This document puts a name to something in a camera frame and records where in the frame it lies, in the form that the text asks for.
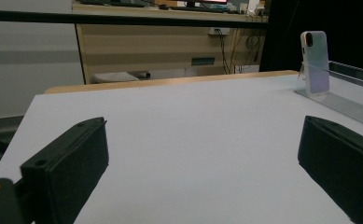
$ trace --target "clear acrylic holder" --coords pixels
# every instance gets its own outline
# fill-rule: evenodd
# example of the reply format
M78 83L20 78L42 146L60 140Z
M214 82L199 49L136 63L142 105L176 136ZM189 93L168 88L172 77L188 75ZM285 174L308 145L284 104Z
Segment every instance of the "clear acrylic holder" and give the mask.
M304 66L300 69L295 92L363 123L363 69L329 62L329 70L309 66L309 70L329 73L329 91L308 94Z

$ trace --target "phone case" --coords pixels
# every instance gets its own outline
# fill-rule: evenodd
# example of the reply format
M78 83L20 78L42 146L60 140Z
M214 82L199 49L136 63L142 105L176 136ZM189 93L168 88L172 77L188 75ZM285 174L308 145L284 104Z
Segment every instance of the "phone case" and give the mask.
M329 91L327 35L323 31L306 31L300 35L306 92L317 95Z

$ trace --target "gray wall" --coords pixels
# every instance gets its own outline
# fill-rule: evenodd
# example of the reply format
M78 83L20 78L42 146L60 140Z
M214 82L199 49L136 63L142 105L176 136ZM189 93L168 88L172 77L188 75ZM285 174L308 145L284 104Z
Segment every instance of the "gray wall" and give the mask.
M0 0L0 10L71 13L71 0ZM0 21L0 118L22 116L36 94L83 84L73 24Z

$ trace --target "white table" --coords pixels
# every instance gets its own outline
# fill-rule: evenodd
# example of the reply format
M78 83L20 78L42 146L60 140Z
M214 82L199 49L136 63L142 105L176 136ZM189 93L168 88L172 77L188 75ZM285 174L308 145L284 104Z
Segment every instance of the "white table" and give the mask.
M297 154L306 115L361 134L363 124L294 93L296 79L37 95L0 177L16 182L38 150L104 117L109 166L76 223L351 223Z

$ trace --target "electrical socket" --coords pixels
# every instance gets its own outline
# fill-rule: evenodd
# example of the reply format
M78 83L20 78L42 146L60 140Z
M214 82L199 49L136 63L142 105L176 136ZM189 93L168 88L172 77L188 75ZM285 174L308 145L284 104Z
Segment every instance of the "electrical socket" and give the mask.
M219 35L220 33L216 30L220 30L223 35L228 35L230 33L230 28L223 28L223 27L210 27L208 30L209 35Z

